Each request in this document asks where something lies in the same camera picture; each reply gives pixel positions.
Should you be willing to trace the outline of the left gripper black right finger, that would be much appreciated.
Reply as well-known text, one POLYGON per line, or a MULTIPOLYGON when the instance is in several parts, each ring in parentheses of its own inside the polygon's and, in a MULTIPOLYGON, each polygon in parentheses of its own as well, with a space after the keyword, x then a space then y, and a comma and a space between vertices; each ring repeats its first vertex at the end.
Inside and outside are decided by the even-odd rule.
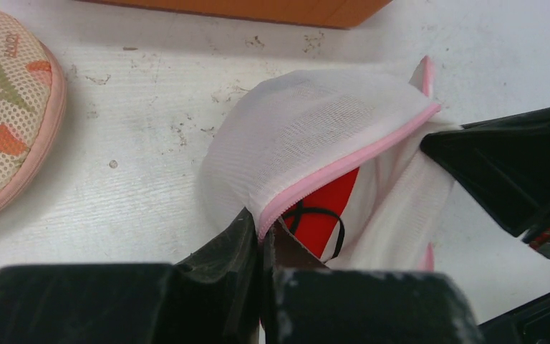
POLYGON ((268 343, 483 343, 444 274, 330 269, 282 225, 263 244, 268 343))

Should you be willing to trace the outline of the white mesh laundry bag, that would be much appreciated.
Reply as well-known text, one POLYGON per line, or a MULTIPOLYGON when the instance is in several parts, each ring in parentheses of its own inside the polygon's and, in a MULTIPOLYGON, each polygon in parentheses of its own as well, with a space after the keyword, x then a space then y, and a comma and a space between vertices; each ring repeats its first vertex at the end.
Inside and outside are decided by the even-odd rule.
POLYGON ((281 223, 333 269, 433 269, 433 233, 455 183, 420 150, 455 129, 423 57, 408 79, 369 70, 299 70, 246 93, 198 177, 223 228, 246 209, 260 242, 281 223))

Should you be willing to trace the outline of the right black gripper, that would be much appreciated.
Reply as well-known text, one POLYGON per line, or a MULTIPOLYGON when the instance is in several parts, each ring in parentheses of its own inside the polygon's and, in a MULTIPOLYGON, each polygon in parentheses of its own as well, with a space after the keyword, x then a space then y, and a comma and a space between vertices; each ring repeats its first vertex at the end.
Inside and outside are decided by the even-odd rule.
POLYGON ((550 343, 550 107, 428 134, 420 149, 504 231, 525 234, 527 252, 489 284, 485 343, 550 343))

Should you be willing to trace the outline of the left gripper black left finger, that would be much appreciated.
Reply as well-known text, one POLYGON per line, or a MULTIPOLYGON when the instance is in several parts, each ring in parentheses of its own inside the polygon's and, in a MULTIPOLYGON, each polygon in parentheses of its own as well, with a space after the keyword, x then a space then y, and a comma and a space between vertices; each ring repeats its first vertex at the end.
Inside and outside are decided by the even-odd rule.
POLYGON ((241 211, 177 264, 0 269, 0 343, 257 343, 258 250, 241 211))

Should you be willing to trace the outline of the orange plastic tub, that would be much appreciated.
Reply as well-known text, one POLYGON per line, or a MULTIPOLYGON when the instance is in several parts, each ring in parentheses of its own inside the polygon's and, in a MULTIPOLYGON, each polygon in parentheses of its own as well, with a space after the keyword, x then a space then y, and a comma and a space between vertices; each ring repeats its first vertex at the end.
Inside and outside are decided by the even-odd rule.
POLYGON ((365 22, 390 0, 97 0, 98 4, 179 13, 349 29, 365 22))

